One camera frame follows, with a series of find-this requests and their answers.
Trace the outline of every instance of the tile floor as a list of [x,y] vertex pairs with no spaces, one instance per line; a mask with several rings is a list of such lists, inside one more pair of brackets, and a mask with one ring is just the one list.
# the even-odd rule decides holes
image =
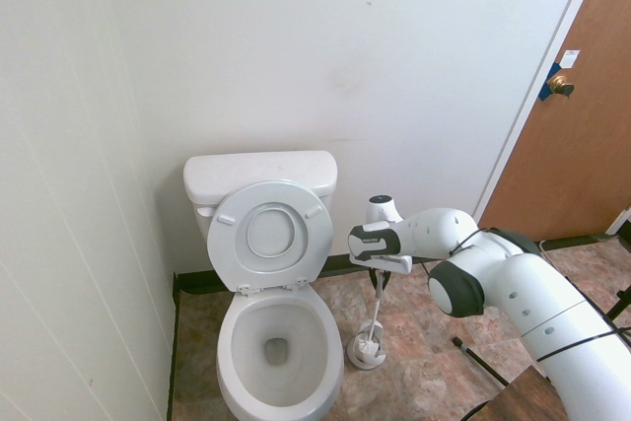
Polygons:
[[[602,309],[631,284],[631,253],[617,240],[550,251],[549,256]],[[507,318],[494,308],[455,319],[432,303],[420,265],[392,275],[380,310],[386,330],[384,364],[371,371],[346,361],[342,390],[326,421],[457,421],[501,386],[451,343],[460,337],[505,379],[533,364]],[[366,271],[318,279],[314,288],[331,308],[342,342],[372,314],[374,290]],[[231,293],[180,295],[173,421],[236,419],[217,383],[215,348]],[[631,325],[631,309],[616,323]]]

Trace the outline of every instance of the white toilet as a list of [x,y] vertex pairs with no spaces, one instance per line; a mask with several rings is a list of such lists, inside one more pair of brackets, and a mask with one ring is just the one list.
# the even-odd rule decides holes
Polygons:
[[336,181],[327,152],[193,157],[184,167],[211,263],[235,293],[217,376],[241,421],[317,420],[339,393],[339,331],[309,285],[330,251]]

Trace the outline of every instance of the toilet tank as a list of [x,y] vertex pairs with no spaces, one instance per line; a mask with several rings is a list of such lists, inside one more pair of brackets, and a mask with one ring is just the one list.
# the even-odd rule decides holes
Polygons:
[[184,166],[184,187],[204,239],[208,237],[215,209],[228,194],[267,179],[287,179],[309,188],[330,211],[337,183],[337,164],[330,153],[323,151],[189,158]]

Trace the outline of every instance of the blue tape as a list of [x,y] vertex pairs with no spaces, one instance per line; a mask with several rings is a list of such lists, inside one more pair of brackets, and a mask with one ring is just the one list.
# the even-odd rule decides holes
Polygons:
[[548,73],[548,77],[545,78],[545,82],[543,83],[543,87],[541,87],[541,91],[539,91],[539,98],[542,101],[545,101],[546,99],[548,99],[549,96],[552,96],[552,90],[550,89],[550,85],[548,84],[548,81],[550,80],[550,78],[552,76],[554,76],[556,73],[558,73],[559,71],[561,71],[561,65],[559,63],[554,63],[552,65],[552,67],[550,68],[550,72]]

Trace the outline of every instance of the toilet tank lid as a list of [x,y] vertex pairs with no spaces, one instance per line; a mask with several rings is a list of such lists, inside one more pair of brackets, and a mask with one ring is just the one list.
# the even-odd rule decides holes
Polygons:
[[195,204],[217,205],[231,192],[253,182],[287,179],[308,187],[318,197],[332,194],[337,165],[324,151],[235,153],[189,158],[184,186]]

